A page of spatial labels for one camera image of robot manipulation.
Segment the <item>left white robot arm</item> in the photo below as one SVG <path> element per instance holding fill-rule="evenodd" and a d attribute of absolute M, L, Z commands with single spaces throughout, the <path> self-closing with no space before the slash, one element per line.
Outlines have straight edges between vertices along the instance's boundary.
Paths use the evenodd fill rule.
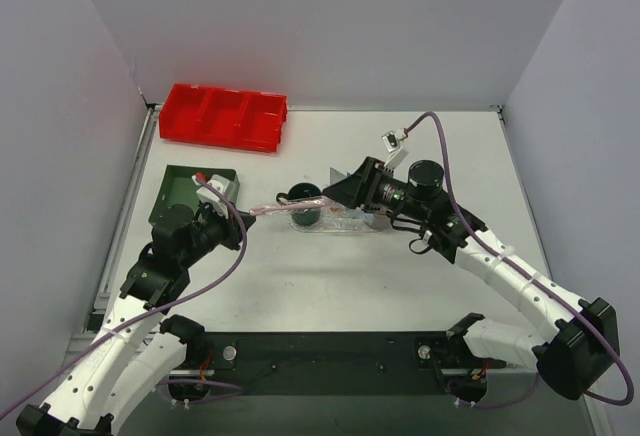
<path fill-rule="evenodd" d="M 103 326 L 65 378 L 16 420 L 22 435 L 116 435 L 167 373 L 204 358 L 200 324 L 171 315 L 188 301 L 190 268 L 219 246 L 246 250 L 253 215 L 234 205 L 198 210 L 177 204 L 152 227 L 151 241 L 129 270 Z"/>

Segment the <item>blue toothpaste tube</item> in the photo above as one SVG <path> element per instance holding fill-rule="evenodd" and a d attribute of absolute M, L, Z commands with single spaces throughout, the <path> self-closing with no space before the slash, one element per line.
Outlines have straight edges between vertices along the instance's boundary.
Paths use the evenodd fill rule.
<path fill-rule="evenodd" d="M 366 213 L 366 212 L 362 212 L 360 211 L 357 214 L 357 218 L 364 221 L 367 224 L 372 224 L 375 220 L 375 215 L 371 214 L 371 213 Z"/>

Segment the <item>dark green mug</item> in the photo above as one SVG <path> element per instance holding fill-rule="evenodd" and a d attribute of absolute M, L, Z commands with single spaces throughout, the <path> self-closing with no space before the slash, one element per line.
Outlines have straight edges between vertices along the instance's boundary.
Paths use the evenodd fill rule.
<path fill-rule="evenodd" d="M 291 213 L 292 221 L 300 227 L 316 224 L 321 217 L 321 208 L 314 201 L 321 197 L 321 190 L 308 182 L 297 183 L 287 192 L 276 194 L 275 200 L 280 205 L 294 205 Z"/>

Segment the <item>clear textured holder box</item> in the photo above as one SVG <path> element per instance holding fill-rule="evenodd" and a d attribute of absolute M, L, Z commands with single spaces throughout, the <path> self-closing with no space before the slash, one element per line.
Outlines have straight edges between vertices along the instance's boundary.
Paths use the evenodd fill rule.
<path fill-rule="evenodd" d="M 321 224 L 329 232 L 367 232 L 372 224 L 357 218 L 360 209 L 330 207 L 322 210 Z"/>

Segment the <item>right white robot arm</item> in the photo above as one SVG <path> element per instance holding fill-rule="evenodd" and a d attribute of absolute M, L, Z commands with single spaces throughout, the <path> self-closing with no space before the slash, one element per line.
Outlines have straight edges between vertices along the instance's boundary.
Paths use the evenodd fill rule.
<path fill-rule="evenodd" d="M 617 315 L 602 298 L 588 301 L 557 285 L 516 256 L 478 217 L 446 191 L 449 166 L 431 160 L 413 163 L 406 181 L 372 157 L 351 175 L 326 187 L 324 197 L 349 209 L 384 212 L 391 221 L 411 221 L 428 238 L 429 249 L 477 276 L 533 326 L 533 340 L 519 348 L 501 342 L 475 322 L 464 330 L 477 358 L 532 367 L 557 394 L 577 400 L 620 360 Z"/>

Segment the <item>pink white toothbrush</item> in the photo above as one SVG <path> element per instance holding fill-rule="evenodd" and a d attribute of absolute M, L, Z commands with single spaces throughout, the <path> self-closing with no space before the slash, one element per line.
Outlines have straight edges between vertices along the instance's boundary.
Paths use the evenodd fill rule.
<path fill-rule="evenodd" d="M 285 201 L 278 200 L 274 204 L 260 205 L 249 210 L 249 214 L 252 216 L 267 216 L 275 215 L 278 213 L 298 213 L 321 210 L 323 208 L 330 208 L 337 206 L 338 203 L 330 198 L 319 196 L 306 199 Z"/>

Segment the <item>white toothpaste tube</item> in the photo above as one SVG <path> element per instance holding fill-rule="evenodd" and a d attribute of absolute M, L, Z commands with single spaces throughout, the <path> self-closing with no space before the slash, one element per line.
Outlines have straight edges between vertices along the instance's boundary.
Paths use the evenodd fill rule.
<path fill-rule="evenodd" d="M 334 167 L 331 167 L 329 169 L 329 180 L 331 185 L 344 180 L 346 177 L 347 177 L 347 174 L 340 172 Z"/>

